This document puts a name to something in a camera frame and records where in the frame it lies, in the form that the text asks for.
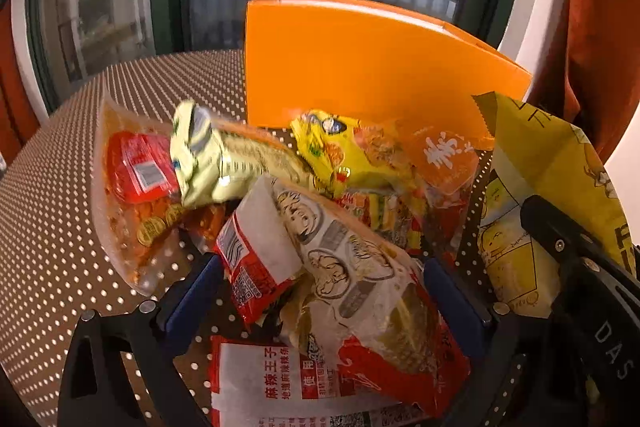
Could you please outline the red white snack packet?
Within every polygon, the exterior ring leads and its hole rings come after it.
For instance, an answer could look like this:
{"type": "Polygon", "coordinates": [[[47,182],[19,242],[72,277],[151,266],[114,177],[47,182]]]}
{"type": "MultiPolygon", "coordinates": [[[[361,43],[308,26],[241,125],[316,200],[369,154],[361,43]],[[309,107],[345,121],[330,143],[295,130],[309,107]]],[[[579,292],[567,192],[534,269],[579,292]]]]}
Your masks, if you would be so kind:
{"type": "Polygon", "coordinates": [[[394,402],[293,348],[212,338],[214,426],[423,425],[418,407],[394,402]]]}

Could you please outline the large yellow chips bag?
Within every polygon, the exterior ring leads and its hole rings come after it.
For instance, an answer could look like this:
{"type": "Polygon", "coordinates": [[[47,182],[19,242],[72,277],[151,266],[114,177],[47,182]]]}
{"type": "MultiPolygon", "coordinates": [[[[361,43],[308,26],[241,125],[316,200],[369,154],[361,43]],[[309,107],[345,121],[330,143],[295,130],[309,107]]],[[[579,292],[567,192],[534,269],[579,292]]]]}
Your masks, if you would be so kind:
{"type": "Polygon", "coordinates": [[[497,92],[475,103],[495,140],[477,246],[498,301],[524,317],[548,317],[560,292],[561,254],[523,228],[524,206],[536,222],[569,217],[636,274],[623,206],[585,132],[497,92]]]}

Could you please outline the clear red spicy snack pouch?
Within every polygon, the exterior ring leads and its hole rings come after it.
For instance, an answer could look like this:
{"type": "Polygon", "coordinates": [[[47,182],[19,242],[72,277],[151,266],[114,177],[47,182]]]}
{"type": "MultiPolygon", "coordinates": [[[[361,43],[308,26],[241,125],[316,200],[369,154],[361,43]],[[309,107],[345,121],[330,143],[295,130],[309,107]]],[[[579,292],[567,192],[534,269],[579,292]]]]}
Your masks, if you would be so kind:
{"type": "Polygon", "coordinates": [[[155,293],[179,256],[180,234],[211,251],[230,217],[227,205],[181,205],[171,165],[171,125],[138,115],[109,95],[100,102],[94,134],[91,216],[115,271],[138,294],[155,293]]]}

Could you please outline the red white cartoon snack bag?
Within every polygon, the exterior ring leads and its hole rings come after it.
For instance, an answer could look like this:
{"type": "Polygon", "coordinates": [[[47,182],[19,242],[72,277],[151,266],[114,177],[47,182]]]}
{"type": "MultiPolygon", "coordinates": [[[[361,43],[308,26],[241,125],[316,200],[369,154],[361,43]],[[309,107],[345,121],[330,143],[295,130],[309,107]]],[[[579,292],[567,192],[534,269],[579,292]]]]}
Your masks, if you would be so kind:
{"type": "Polygon", "coordinates": [[[468,379],[419,265],[340,206],[263,174],[216,239],[246,325],[276,312],[301,355],[442,418],[468,379]]]}

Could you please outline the pale green snack packet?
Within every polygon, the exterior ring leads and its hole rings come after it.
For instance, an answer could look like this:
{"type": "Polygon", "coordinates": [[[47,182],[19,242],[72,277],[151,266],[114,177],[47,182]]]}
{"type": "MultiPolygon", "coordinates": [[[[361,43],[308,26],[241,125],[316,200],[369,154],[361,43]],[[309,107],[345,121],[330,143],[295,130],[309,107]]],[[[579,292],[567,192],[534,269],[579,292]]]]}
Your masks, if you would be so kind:
{"type": "Polygon", "coordinates": [[[175,109],[169,153],[186,208],[241,199],[265,173],[321,190],[311,169],[269,132],[220,118],[192,100],[175,109]]]}

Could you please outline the polka dot brown tablecloth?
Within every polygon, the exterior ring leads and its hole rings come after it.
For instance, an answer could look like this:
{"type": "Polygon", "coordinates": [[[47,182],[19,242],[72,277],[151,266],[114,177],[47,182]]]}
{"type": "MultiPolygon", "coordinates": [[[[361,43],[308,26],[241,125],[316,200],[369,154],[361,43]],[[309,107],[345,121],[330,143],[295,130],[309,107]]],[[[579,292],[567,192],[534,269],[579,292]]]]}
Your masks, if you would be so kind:
{"type": "Polygon", "coordinates": [[[25,145],[1,184],[1,396],[6,426],[53,426],[79,315],[156,300],[191,268],[169,160],[171,115],[194,98],[245,118],[242,55],[108,68],[25,145]]]}

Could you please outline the orange translucent snack packet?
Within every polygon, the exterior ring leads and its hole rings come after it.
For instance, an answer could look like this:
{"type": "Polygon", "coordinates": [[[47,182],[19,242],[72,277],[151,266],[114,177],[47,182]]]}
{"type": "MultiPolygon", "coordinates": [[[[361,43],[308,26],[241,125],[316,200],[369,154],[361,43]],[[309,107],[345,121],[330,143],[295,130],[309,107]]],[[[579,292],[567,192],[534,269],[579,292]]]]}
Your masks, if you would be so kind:
{"type": "Polygon", "coordinates": [[[460,245],[480,156],[490,152],[495,138],[489,133],[471,138],[434,126],[398,122],[398,140],[416,179],[416,194],[426,200],[422,218],[425,248],[454,260],[460,245]]]}

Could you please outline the rust orange right curtain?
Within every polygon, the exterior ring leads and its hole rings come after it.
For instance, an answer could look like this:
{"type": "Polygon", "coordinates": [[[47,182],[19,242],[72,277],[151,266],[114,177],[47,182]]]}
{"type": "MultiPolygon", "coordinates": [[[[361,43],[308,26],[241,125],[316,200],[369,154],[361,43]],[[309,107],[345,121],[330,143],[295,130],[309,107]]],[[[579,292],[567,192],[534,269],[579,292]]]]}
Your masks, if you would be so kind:
{"type": "Polygon", "coordinates": [[[582,128],[608,160],[639,104],[639,0],[563,0],[528,101],[582,128]]]}

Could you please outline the rust orange curtain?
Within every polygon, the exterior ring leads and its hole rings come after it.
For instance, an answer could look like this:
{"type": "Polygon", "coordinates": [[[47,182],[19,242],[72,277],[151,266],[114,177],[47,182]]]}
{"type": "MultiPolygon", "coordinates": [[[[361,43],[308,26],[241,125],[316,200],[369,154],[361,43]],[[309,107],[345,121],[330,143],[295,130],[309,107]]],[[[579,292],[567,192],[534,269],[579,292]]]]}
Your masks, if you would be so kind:
{"type": "Polygon", "coordinates": [[[528,101],[582,128],[608,160],[639,104],[639,0],[563,0],[528,101]]]}
{"type": "Polygon", "coordinates": [[[18,69],[9,1],[0,16],[0,74],[0,150],[9,166],[40,128],[18,69]]]}

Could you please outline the yellow cartoon snack packet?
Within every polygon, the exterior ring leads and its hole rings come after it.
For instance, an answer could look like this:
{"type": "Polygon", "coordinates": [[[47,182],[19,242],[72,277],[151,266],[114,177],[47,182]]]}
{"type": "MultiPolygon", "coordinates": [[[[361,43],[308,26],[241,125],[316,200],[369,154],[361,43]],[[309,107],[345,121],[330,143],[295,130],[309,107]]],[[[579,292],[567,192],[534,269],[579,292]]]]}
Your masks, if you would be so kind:
{"type": "Polygon", "coordinates": [[[348,191],[424,196],[394,127],[313,109],[292,120],[291,130],[297,152],[332,198],[348,191]]]}

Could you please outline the rust orange left curtain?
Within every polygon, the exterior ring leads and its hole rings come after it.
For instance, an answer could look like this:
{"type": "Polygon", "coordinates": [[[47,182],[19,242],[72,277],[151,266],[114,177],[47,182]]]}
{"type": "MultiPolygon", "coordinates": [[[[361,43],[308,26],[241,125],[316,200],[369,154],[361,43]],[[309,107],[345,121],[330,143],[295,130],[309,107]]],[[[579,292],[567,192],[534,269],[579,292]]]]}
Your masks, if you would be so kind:
{"type": "Polygon", "coordinates": [[[0,74],[0,150],[9,166],[40,128],[18,69],[9,1],[0,16],[0,74]]]}

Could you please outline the orange cardboard box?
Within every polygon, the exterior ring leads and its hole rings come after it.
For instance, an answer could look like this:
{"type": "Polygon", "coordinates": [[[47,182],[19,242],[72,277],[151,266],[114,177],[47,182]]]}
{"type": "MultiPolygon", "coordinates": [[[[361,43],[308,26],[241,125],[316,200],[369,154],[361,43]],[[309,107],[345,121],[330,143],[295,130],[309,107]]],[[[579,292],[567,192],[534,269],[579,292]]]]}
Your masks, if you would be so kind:
{"type": "Polygon", "coordinates": [[[521,100],[530,72],[453,24],[368,0],[252,0],[245,20],[247,117],[285,128],[299,114],[392,122],[480,141],[474,98],[521,100]]]}

